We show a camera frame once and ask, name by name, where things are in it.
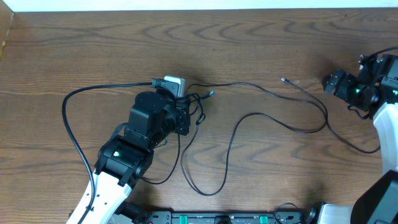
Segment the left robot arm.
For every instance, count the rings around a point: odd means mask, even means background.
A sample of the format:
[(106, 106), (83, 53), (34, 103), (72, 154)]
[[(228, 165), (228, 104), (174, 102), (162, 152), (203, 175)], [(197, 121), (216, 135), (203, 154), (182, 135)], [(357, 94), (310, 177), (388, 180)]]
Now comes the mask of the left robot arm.
[(152, 164), (154, 149), (170, 134), (188, 134), (191, 100), (167, 90), (138, 94), (124, 133), (98, 153), (93, 190), (86, 189), (69, 223), (107, 223)]

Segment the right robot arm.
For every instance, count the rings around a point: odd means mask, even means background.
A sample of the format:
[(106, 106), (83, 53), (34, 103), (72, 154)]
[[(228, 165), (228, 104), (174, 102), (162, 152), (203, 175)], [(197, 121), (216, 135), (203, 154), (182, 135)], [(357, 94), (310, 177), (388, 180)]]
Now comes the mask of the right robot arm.
[(397, 56), (362, 57), (354, 76), (335, 70), (323, 90), (367, 112), (377, 130), (382, 176), (352, 206), (323, 204), (317, 223), (397, 223)]

